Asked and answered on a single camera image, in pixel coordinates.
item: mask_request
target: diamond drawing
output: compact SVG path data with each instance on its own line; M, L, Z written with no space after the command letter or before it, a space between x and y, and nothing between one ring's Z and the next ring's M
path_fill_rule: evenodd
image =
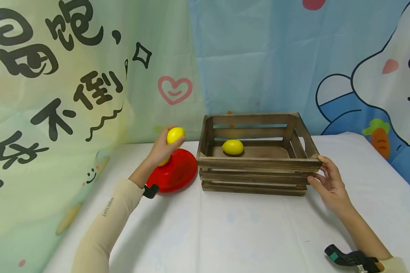
M145 60L142 57L139 57L141 51L144 51L146 54ZM137 49L135 50L135 55L132 58L132 61L140 61L141 63L144 64L144 67L148 69L149 67L149 62L150 62L150 56L151 52L145 48L141 43L137 42Z

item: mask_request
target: arm sleeve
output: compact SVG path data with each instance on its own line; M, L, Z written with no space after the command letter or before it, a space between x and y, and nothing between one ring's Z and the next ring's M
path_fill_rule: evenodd
M99 213L76 251L72 273L108 273L109 256L132 211L144 193L135 183L118 182L108 204Z
M401 258L393 257L380 262L384 266L383 273L408 273L405 263Z

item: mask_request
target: white tablecloth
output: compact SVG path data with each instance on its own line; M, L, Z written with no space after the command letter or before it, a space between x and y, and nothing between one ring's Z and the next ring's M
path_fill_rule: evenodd
M359 135L313 139L339 167L355 207L410 271L409 185ZM197 145L182 148L195 155ZM116 181L150 149L130 144L116 150L45 273L70 272L80 239ZM142 198L113 249L110 273L348 272L326 258L329 244L351 251L344 227L311 187L304 198L214 193L203 192L197 177L180 192Z

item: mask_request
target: red plate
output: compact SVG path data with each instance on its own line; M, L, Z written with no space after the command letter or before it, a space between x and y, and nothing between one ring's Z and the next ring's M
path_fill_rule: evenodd
M188 185L196 172L197 161L193 154L184 149L176 149L167 164L153 170L146 185L158 185L160 193L173 192Z

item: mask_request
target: fabric backdrop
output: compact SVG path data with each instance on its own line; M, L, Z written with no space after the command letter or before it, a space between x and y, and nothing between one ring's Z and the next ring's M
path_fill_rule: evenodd
M198 76L185 1L0 1L0 273L42 271L113 147L197 139Z
M207 112L297 111L311 134L366 136L410 183L410 0L189 4Z

